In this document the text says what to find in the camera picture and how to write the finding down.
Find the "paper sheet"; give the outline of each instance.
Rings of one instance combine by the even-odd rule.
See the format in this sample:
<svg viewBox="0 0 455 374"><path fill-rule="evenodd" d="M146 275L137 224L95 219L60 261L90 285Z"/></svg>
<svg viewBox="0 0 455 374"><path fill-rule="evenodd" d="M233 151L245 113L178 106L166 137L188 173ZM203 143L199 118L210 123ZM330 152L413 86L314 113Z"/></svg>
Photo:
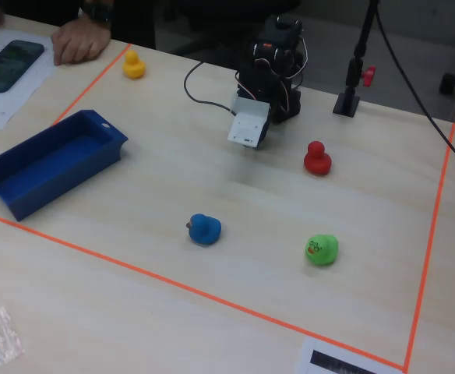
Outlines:
<svg viewBox="0 0 455 374"><path fill-rule="evenodd" d="M14 40L40 43L44 45L45 51L9 91L0 93L0 129L5 127L9 119L56 69L53 64L53 44L49 37L39 37L13 30L0 30L0 51Z"/></svg>
<svg viewBox="0 0 455 374"><path fill-rule="evenodd" d="M335 345L306 337L295 374L402 374L370 358L339 348Z"/></svg>

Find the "rubber duck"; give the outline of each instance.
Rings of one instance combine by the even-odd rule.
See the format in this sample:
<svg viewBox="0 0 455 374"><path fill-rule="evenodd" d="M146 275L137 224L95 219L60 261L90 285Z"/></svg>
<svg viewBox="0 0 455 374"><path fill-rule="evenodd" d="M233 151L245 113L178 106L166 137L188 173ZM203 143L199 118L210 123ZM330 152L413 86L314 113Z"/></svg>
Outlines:
<svg viewBox="0 0 455 374"><path fill-rule="evenodd" d="M220 221L203 214L192 216L186 227L189 237L200 245L212 245L220 237Z"/></svg>
<svg viewBox="0 0 455 374"><path fill-rule="evenodd" d="M146 64L139 59L136 51L128 51L125 54L124 74L131 79L141 78L146 70Z"/></svg>
<svg viewBox="0 0 455 374"><path fill-rule="evenodd" d="M337 258L338 240L333 235L316 235L309 239L305 254L316 265L332 263Z"/></svg>
<svg viewBox="0 0 455 374"><path fill-rule="evenodd" d="M324 153L324 145L321 142L312 142L307 147L304 158L305 168L316 175L326 175L331 169L331 157Z"/></svg>

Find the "blue plastic tray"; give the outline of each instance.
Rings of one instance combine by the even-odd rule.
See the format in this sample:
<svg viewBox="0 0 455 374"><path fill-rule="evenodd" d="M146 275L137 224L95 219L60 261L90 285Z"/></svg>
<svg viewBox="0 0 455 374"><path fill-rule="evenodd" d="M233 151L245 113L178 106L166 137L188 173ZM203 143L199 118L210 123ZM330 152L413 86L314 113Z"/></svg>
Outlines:
<svg viewBox="0 0 455 374"><path fill-rule="evenodd" d="M120 160L127 137L79 111L0 155L0 198L18 221Z"/></svg>

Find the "phone screen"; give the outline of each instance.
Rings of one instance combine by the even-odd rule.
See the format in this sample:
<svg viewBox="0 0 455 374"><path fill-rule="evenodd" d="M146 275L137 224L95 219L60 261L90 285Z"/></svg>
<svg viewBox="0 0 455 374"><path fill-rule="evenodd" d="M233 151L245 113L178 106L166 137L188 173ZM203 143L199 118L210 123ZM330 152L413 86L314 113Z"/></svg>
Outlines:
<svg viewBox="0 0 455 374"><path fill-rule="evenodd" d="M12 41L0 51L0 93L9 90L44 53L44 45Z"/></svg>

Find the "yellow rubber duck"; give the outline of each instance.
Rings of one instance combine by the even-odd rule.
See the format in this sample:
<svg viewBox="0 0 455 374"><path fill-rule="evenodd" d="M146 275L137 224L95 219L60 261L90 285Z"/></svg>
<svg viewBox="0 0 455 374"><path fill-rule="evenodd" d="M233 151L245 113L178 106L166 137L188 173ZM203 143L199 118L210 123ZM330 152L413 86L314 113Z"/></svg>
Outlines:
<svg viewBox="0 0 455 374"><path fill-rule="evenodd" d="M146 64L144 61L139 60L139 56L136 51L128 51L125 54L125 62L122 67L124 74L131 79L141 78L146 70Z"/></svg>

